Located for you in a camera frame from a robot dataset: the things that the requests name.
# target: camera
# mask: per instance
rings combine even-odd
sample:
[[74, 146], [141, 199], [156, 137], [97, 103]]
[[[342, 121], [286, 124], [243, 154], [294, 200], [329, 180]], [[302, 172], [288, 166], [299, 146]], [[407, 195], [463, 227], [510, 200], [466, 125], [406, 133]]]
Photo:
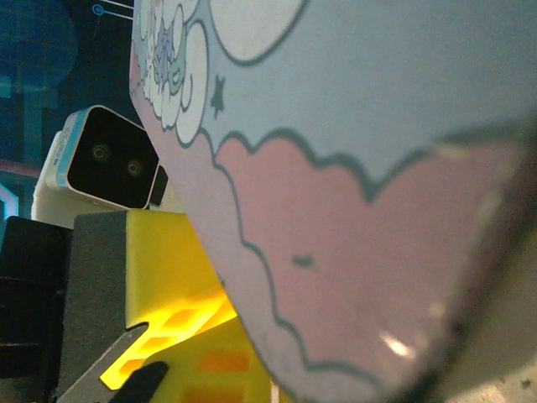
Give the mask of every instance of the camera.
[[73, 228], [80, 214], [131, 208], [182, 212], [149, 136], [101, 105], [72, 113], [44, 162], [32, 218]]

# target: star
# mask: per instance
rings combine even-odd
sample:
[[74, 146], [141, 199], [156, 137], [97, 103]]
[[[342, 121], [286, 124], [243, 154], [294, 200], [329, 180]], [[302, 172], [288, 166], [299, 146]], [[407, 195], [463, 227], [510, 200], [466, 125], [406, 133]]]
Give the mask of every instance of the star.
[[216, 75], [216, 85], [215, 93], [211, 98], [211, 106], [215, 108], [215, 119], [218, 117], [218, 113], [224, 110], [224, 83], [226, 82], [226, 77], [220, 79]]

